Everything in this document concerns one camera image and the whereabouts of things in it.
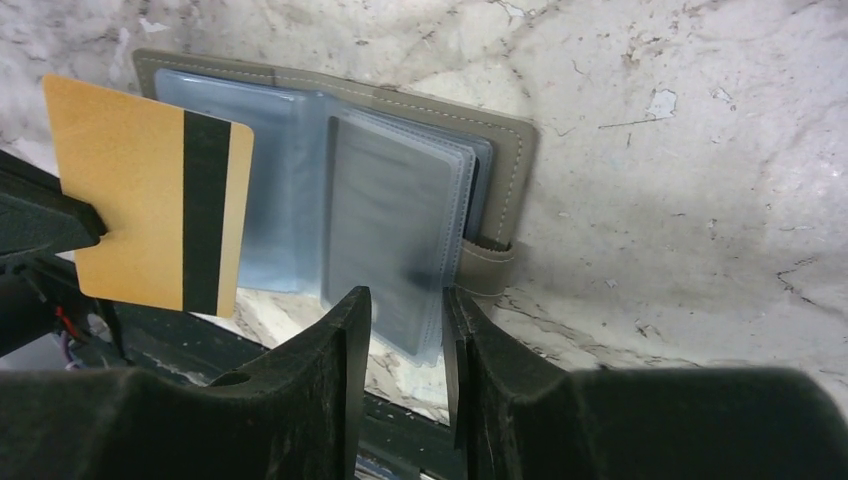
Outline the gold credit card black stripe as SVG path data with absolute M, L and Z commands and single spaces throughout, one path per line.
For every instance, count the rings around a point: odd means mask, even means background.
M 81 291 L 230 316 L 253 130 L 55 74 L 43 91 L 62 191 L 106 227 L 74 253 Z

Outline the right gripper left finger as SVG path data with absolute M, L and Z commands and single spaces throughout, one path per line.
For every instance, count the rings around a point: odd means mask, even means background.
M 5 479 L 348 479 L 371 327 L 356 287 L 205 387 L 141 368 L 1 375 Z

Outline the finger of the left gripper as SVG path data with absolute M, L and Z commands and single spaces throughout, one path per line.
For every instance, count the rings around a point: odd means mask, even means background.
M 94 207 L 62 193 L 59 179 L 1 153 L 1 253 L 53 255 L 95 246 L 107 233 Z

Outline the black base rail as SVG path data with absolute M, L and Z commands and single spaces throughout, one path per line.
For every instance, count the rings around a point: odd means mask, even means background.
M 267 349 L 189 314 L 101 302 L 123 350 L 1 383 L 22 479 L 460 479 L 448 432 L 363 388 L 370 295 Z

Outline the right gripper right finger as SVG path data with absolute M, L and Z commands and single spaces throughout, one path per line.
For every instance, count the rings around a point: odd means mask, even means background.
M 847 424 L 784 368 L 564 370 L 443 293 L 450 426 L 470 479 L 843 479 Z

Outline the grey leather card holder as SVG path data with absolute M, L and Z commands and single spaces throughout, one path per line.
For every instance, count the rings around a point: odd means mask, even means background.
M 238 283 L 337 303 L 415 364 L 442 350 L 442 291 L 503 294 L 536 157 L 528 121 L 331 75 L 139 49 L 145 97 L 250 127 Z

